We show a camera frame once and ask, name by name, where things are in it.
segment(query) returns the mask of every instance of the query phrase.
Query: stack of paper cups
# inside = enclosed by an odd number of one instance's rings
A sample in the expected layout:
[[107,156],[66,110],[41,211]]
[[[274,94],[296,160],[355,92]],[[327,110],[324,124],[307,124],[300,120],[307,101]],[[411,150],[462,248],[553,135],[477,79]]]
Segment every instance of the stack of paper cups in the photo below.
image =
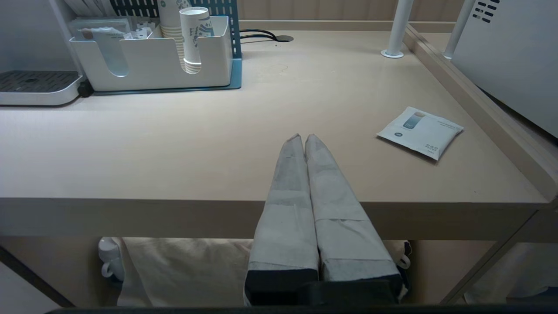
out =
[[204,7],[190,7],[180,10],[180,23],[184,37],[184,64],[188,73],[201,69],[198,38],[215,36],[209,10]]
[[179,11],[191,6],[188,0],[158,0],[157,7],[159,8],[161,28],[180,30]]
[[192,5],[188,0],[159,0],[159,17],[161,18],[161,32],[164,38],[172,38],[176,43],[178,60],[183,69],[184,65],[184,37],[180,26],[180,10]]
[[161,32],[164,38],[172,38],[175,40],[180,65],[184,68],[184,37],[182,36],[182,28],[179,27],[178,30],[169,30],[161,26]]

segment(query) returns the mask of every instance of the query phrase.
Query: beige table surface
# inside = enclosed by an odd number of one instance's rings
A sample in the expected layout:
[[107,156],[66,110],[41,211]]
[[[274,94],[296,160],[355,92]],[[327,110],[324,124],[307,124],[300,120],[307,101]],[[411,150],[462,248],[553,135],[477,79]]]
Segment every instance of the beige table surface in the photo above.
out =
[[[243,44],[239,90],[0,108],[0,197],[264,201],[314,133],[362,202],[547,202],[414,55],[379,54],[388,32],[281,34]],[[464,126],[439,162],[376,138],[407,106]]]

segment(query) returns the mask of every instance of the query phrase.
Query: blue pegboard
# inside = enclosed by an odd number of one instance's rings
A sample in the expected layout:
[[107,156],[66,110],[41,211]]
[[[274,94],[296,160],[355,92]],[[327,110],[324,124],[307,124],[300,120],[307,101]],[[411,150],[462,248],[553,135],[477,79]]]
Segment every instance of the blue pegboard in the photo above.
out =
[[[237,0],[189,0],[193,7],[206,7],[210,15],[227,15],[230,20],[230,40],[233,58],[242,59]],[[120,15],[159,17],[157,0],[110,0],[114,11]]]

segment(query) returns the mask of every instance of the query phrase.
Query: white organizer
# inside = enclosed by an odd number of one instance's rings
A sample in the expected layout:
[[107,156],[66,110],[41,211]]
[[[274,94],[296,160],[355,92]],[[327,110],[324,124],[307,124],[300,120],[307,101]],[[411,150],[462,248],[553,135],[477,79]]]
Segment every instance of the white organizer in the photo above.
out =
[[180,65],[174,39],[162,38],[157,27],[148,39],[121,40],[128,74],[114,75],[95,41],[70,43],[96,91],[216,87],[230,84],[233,53],[228,16],[211,16],[213,37],[200,37],[201,71],[189,74]]

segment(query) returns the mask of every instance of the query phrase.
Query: paper cup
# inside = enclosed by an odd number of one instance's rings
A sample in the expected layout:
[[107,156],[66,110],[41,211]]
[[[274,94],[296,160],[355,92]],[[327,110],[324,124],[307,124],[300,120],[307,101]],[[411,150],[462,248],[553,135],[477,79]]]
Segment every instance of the paper cup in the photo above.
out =
[[192,5],[188,0],[158,0],[159,17],[163,27],[180,27],[179,11]]
[[209,10],[204,7],[190,7],[180,10],[180,23],[184,36],[184,54],[187,61],[201,62],[198,38],[215,36]]

